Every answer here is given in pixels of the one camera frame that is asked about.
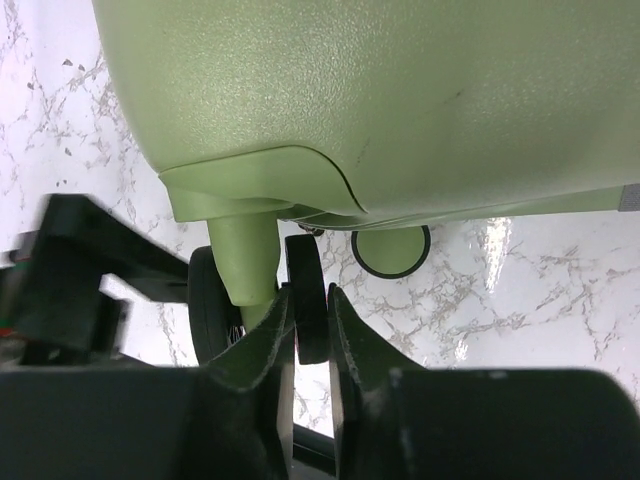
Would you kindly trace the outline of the green suitcase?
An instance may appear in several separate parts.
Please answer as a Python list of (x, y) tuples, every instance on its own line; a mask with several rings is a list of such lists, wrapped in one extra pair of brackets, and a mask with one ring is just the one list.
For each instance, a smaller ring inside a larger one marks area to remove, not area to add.
[(386, 230), (622, 210), (635, 1), (97, 1), (128, 126), (231, 301), (274, 295), (278, 220)]

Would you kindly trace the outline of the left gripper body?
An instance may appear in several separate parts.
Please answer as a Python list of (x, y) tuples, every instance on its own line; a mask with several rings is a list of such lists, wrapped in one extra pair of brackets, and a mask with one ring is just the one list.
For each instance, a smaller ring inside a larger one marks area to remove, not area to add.
[(81, 194), (52, 194), (40, 224), (1, 270), (1, 361), (100, 362), (117, 354), (126, 300), (101, 291), (114, 275), (152, 302), (186, 303), (187, 263)]

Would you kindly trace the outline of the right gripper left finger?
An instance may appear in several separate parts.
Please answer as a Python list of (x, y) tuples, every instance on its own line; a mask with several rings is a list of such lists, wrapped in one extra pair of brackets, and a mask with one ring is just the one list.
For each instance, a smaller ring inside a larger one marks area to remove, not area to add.
[(1, 374), (5, 479), (286, 479), (294, 322), (267, 316), (207, 364), (15, 367)]

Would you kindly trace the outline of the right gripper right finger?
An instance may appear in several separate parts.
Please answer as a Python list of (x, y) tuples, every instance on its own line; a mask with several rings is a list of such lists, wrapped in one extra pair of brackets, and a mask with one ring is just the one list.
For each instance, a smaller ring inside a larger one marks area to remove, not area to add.
[(342, 479), (635, 479), (639, 416), (585, 369), (428, 369), (328, 294)]

